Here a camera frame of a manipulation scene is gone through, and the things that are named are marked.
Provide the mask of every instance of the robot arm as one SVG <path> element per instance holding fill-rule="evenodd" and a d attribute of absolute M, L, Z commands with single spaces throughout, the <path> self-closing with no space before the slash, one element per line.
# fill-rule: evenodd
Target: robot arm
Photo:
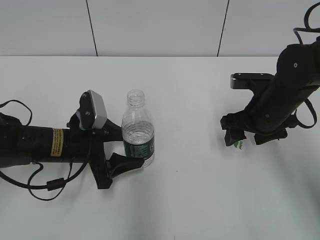
<path fill-rule="evenodd" d="M 244 131 L 255 133 L 257 145 L 287 137 L 286 128 L 305 126 L 292 114 L 303 102 L 309 107 L 314 124 L 317 115 L 308 97 L 320 87 L 320 37 L 313 44 L 289 45 L 279 56 L 276 74 L 235 73 L 231 88 L 248 89 L 253 97 L 244 110 L 221 119 L 226 130 L 225 144 L 246 138 Z"/>
<path fill-rule="evenodd" d="M 116 153 L 106 159 L 104 143 L 122 141 L 122 129 L 107 118 L 102 97 L 92 90 L 81 95 L 80 107 L 67 123 L 69 129 L 29 126 L 29 123 L 22 125 L 19 119 L 0 113 L 0 168 L 32 162 L 78 162 L 82 166 L 70 178 L 48 181 L 42 186 L 17 182 L 0 171 L 0 177 L 19 187 L 49 191 L 63 188 L 89 163 L 97 188 L 108 189 L 114 177 L 144 163 L 141 158 Z"/>

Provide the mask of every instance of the yellow label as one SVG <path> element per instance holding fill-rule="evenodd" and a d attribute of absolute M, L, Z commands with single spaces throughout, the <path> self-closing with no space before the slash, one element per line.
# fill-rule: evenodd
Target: yellow label
<path fill-rule="evenodd" d="M 64 131 L 62 129 L 53 128 L 51 157 L 60 157 L 63 147 L 64 147 Z"/>

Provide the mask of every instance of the black cable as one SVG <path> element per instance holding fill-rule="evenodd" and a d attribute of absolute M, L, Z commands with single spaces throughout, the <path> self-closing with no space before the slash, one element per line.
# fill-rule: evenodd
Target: black cable
<path fill-rule="evenodd" d="M 32 111 L 29 107 L 27 107 L 27 105 L 25 105 L 23 102 L 19 101 L 19 100 L 9 100 L 6 101 L 2 104 L 0 104 L 0 108 L 3 108 L 4 106 L 6 106 L 8 103 L 10 102 L 16 102 L 19 103 L 21 105 L 23 105 L 24 107 L 26 107 L 29 111 L 30 111 L 30 118 L 28 123 L 26 124 L 26 126 L 28 126 L 31 123 L 32 120 Z M 80 175 L 80 173 L 85 169 L 85 167 L 87 166 L 89 160 L 90 160 L 90 155 L 91 155 L 91 150 L 92 150 L 92 135 L 89 133 L 89 150 L 86 156 L 86 159 L 84 160 L 83 164 L 81 165 L 81 167 L 78 169 L 78 171 L 73 174 L 70 178 L 67 178 L 64 180 L 64 185 L 66 185 L 67 183 L 69 183 L 70 181 L 72 181 L 73 179 L 75 179 L 77 176 Z M 23 188 L 23 189 L 28 189 L 28 190 L 42 190 L 42 189 L 48 189 L 48 184 L 46 185 L 29 185 L 29 184 L 25 184 L 19 181 L 16 181 L 14 179 L 12 179 L 11 177 L 5 175 L 2 171 L 0 171 L 0 178 L 2 178 L 3 180 L 16 185 L 17 187 Z"/>
<path fill-rule="evenodd" d="M 317 113 L 314 109 L 314 107 L 312 106 L 312 103 L 310 102 L 310 100 L 307 98 L 305 101 L 306 106 L 308 107 L 308 109 L 310 110 L 312 117 L 313 117 L 313 124 L 312 125 L 304 125 L 302 122 L 300 122 L 297 118 L 297 110 L 295 110 L 294 112 L 294 116 L 296 117 L 296 121 L 299 127 L 304 128 L 304 129 L 310 129 L 312 128 L 314 125 L 316 125 L 318 119 L 317 119 Z"/>
<path fill-rule="evenodd" d="M 28 183 L 27 183 L 28 185 L 30 185 L 31 180 L 34 178 L 34 176 L 35 176 L 36 174 L 38 174 L 39 172 L 41 172 L 41 171 L 44 169 L 44 165 L 43 165 L 42 163 L 40 163 L 40 162 L 35 162 L 35 164 L 38 164 L 40 167 L 39 167 L 39 169 L 37 169 L 36 171 L 34 171 L 34 173 L 31 174 L 31 176 L 30 176 L 29 179 L 28 179 Z M 69 177 L 70 177 L 70 174 L 71 174 L 71 171 L 72 171 L 72 165 L 73 165 L 73 162 L 71 161 L 71 162 L 69 163 L 70 169 L 69 169 L 68 177 L 67 177 L 66 179 L 69 179 Z M 41 197 L 38 197 L 38 196 L 36 196 L 36 195 L 32 192 L 32 190 L 31 190 L 30 188 L 28 189 L 28 191 L 29 191 L 29 193 L 30 193 L 34 198 L 36 198 L 36 199 L 38 199 L 38 200 L 41 200 L 41 201 L 51 201 L 51 200 L 56 199 L 56 198 L 62 193 L 62 191 L 65 189 L 65 186 L 66 186 L 66 185 L 64 185 L 64 186 L 60 189 L 60 191 L 59 191 L 54 197 L 51 197 L 51 198 L 41 198 Z"/>
<path fill-rule="evenodd" d="M 320 6 L 320 2 L 312 5 L 311 7 L 309 7 L 309 9 L 306 11 L 305 15 L 304 15 L 304 18 L 303 18 L 303 22 L 304 22 L 304 26 L 305 28 L 303 27 L 295 27 L 293 29 L 293 32 L 294 34 L 296 35 L 296 37 L 298 38 L 298 41 L 300 44 L 304 44 L 302 39 L 301 39 L 301 36 L 299 34 L 299 32 L 306 32 L 306 33 L 320 33 L 320 28 L 311 28 L 310 25 L 309 25 L 309 17 L 310 17 L 310 14 L 311 12 L 313 11 L 313 9 L 315 9 L 316 7 Z"/>
<path fill-rule="evenodd" d="M 306 11 L 305 15 L 304 15 L 304 18 L 303 18 L 303 22 L 304 22 L 304 26 L 305 28 L 307 29 L 311 29 L 310 25 L 309 25 L 309 17 L 310 17 L 310 14 L 312 12 L 313 9 L 315 9 L 316 7 L 320 6 L 320 2 L 312 5 L 311 7 L 309 7 L 309 9 Z"/>
<path fill-rule="evenodd" d="M 0 104 L 0 109 L 3 108 L 4 106 L 6 106 L 8 103 L 11 103 L 11 102 L 15 102 L 15 103 L 21 104 L 22 106 L 24 106 L 26 109 L 29 110 L 29 112 L 30 112 L 29 121 L 28 121 L 27 124 L 25 125 L 25 126 L 29 126 L 29 124 L 30 124 L 31 121 L 32 121 L 32 111 L 31 111 L 31 109 L 30 109 L 27 105 L 25 105 L 23 102 L 21 102 L 21 101 L 19 101 L 19 100 L 12 99 L 12 100 L 9 100 L 9 101 L 6 101 L 6 102 Z"/>

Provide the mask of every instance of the white table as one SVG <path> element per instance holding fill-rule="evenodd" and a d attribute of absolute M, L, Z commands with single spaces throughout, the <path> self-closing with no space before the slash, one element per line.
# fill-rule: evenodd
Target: white table
<path fill-rule="evenodd" d="M 0 102 L 30 106 L 32 125 L 64 128 L 82 92 L 103 96 L 121 124 L 126 94 L 142 89 L 155 119 L 155 160 L 97 190 L 89 169 L 54 201 L 0 180 L 0 233 L 6 240 L 313 240 L 320 237 L 320 124 L 246 149 L 225 147 L 220 119 L 242 110 L 249 90 L 230 89 L 230 74 L 275 73 L 276 57 L 0 57 Z M 320 92 L 310 98 L 320 113 Z M 12 104 L 0 112 L 28 111 Z M 298 116 L 312 117 L 305 106 Z M 106 155 L 123 154 L 121 143 Z M 27 182 L 38 166 L 3 171 Z M 45 164 L 33 184 L 66 177 L 67 164 Z M 37 191 L 42 197 L 53 192 Z"/>

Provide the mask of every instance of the clear plastic bottle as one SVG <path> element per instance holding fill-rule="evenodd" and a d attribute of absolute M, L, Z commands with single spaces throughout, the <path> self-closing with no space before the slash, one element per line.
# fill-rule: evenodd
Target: clear plastic bottle
<path fill-rule="evenodd" d="M 155 128 L 145 106 L 145 94 L 131 90 L 127 94 L 128 108 L 122 117 L 122 137 L 127 157 L 143 158 L 147 167 L 155 158 Z"/>

